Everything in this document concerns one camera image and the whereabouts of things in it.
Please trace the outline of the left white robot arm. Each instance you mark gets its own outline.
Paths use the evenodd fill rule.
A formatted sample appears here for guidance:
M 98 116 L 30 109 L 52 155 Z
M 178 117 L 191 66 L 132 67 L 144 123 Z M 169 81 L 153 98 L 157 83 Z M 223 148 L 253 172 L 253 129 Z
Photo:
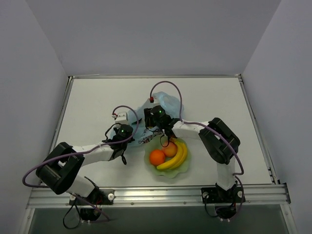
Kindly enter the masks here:
M 59 143 L 45 159 L 48 163 L 36 169 L 36 176 L 57 195 L 77 194 L 86 204 L 94 204 L 98 200 L 99 188 L 92 180 L 79 176 L 78 172 L 85 165 L 112 161 L 118 157 L 126 164 L 124 152 L 128 143 L 134 141 L 133 128 L 119 124 L 114 131 L 112 139 L 98 145 L 78 147 Z

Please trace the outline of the fake peach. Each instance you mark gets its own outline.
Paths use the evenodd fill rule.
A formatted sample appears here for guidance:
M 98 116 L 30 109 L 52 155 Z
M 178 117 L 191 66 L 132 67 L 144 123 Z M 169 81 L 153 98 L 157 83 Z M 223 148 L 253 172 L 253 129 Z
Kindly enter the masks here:
M 174 157 L 177 154 L 177 146 L 169 141 L 166 147 L 162 147 L 162 152 L 166 157 Z

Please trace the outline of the orange fake fruit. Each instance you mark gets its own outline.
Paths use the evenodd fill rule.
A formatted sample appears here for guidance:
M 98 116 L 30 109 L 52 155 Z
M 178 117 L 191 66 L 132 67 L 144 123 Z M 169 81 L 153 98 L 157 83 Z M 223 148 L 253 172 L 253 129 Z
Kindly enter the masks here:
M 165 162 L 165 157 L 166 157 L 165 154 L 161 150 L 155 149 L 151 151 L 149 155 L 149 162 L 153 166 L 158 166 Z

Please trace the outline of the yellow fake banana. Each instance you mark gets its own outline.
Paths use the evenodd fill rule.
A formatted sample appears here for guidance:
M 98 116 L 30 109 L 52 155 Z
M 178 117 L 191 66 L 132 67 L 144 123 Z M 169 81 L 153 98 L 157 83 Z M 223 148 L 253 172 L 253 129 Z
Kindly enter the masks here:
M 174 140 L 173 143 L 177 147 L 177 153 L 176 155 L 170 159 L 169 161 L 166 161 L 160 165 L 158 165 L 156 168 L 158 170 L 167 170 L 167 169 L 175 169 L 179 167 L 181 164 L 184 163 L 184 161 L 187 158 L 188 149 L 186 145 L 183 142 L 180 142 L 178 140 Z

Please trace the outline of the light blue plastic bag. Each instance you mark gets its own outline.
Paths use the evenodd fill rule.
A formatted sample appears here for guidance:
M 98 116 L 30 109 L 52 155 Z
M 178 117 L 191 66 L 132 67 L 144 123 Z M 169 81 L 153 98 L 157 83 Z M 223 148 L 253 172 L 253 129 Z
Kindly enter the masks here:
M 167 94 L 166 92 L 157 92 L 153 93 L 152 96 L 157 97 L 160 103 L 160 106 L 165 110 L 166 114 L 170 117 L 178 118 L 180 113 L 184 111 L 183 105 L 180 103 L 180 100 L 174 96 Z M 149 98 L 138 108 L 127 111 L 128 122 L 133 128 L 133 138 L 130 144 L 131 147 L 142 146 L 150 142 L 154 137 L 163 135 L 164 133 L 159 130 L 157 127 L 146 128 L 144 121 L 144 109 L 150 108 Z M 107 136 L 112 138 L 115 132 L 111 129 Z

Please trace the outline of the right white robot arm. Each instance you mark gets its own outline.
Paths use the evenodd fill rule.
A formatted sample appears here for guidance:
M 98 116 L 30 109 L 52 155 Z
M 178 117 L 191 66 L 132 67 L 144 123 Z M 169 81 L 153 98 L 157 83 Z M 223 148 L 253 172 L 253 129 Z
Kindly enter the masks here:
M 235 177 L 244 174 L 237 155 L 240 140 L 220 118 L 208 122 L 185 121 L 170 117 L 157 105 L 144 109 L 144 121 L 145 127 L 157 127 L 170 142 L 185 138 L 200 140 L 217 165 L 217 197 L 228 201 L 234 196 Z

